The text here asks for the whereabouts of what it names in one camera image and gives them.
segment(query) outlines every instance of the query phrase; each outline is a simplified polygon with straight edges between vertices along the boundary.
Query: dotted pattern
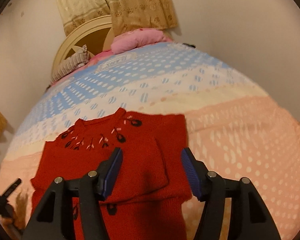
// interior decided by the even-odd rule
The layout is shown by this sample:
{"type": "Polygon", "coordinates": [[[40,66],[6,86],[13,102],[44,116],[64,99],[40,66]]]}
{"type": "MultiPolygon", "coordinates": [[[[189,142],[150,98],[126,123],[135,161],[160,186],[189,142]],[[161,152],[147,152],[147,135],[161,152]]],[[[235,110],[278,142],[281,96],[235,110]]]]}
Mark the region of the dotted pattern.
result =
{"type": "MultiPolygon", "coordinates": [[[[195,158],[224,178],[250,178],[282,240],[291,240],[300,229],[300,125],[271,98],[261,97],[185,115],[195,158]]],[[[189,239],[199,223],[201,206],[195,198],[183,205],[189,239]]],[[[225,219],[221,239],[226,239],[228,227],[225,219]]]]}
{"type": "Polygon", "coordinates": [[[61,133],[78,118],[100,118],[118,107],[131,109],[155,101],[159,95],[249,82],[223,62],[182,44],[158,43],[135,49],[77,72],[51,88],[23,121],[9,151],[61,133]]]}

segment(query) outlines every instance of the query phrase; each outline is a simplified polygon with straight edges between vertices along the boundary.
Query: red knit sweater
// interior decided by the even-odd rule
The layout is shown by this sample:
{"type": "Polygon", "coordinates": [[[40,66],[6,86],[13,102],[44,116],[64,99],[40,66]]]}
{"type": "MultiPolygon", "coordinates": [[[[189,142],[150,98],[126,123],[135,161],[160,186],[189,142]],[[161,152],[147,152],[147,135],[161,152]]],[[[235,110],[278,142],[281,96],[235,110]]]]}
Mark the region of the red knit sweater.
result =
{"type": "MultiPolygon", "coordinates": [[[[46,142],[31,180],[33,210],[55,177],[80,178],[120,147],[123,163],[114,190],[100,203],[110,239],[185,240],[181,204],[191,197],[191,190],[180,153],[186,145],[183,115],[146,115],[119,108],[104,118],[78,119],[55,141],[46,142]]],[[[73,202],[78,210],[77,199],[73,202]]],[[[76,239],[83,240],[80,215],[74,217],[76,239]]]]}

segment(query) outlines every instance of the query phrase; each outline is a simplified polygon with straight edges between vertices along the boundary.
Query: bedspread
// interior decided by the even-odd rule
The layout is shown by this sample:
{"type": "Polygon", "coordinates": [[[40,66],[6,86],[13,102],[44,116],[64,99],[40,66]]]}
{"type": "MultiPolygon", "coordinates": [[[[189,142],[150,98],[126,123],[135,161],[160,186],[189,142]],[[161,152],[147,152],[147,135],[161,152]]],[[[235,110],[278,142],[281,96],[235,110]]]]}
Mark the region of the bedspread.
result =
{"type": "MultiPolygon", "coordinates": [[[[249,177],[282,239],[300,229],[300,125],[257,84],[216,58],[186,45],[157,43],[112,56],[50,88],[19,127],[0,170],[0,191],[23,180],[10,197],[29,219],[34,177],[45,141],[74,122],[118,107],[147,114],[182,113],[189,147],[208,169],[230,179],[249,177]]],[[[193,239],[203,203],[182,207],[193,239]]],[[[229,225],[225,207],[222,239],[229,225]]]]}

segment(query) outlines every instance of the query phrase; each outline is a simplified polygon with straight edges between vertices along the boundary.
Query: headboard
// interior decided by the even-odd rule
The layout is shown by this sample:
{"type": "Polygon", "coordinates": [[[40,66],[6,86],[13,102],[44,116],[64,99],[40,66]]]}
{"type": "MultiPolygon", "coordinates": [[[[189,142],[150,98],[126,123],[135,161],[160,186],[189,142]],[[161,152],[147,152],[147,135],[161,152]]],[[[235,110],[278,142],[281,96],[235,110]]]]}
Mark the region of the headboard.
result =
{"type": "Polygon", "coordinates": [[[114,39],[111,15],[92,19],[73,30],[61,44],[52,64],[52,72],[59,63],[87,45],[90,56],[110,49],[114,39]]]}

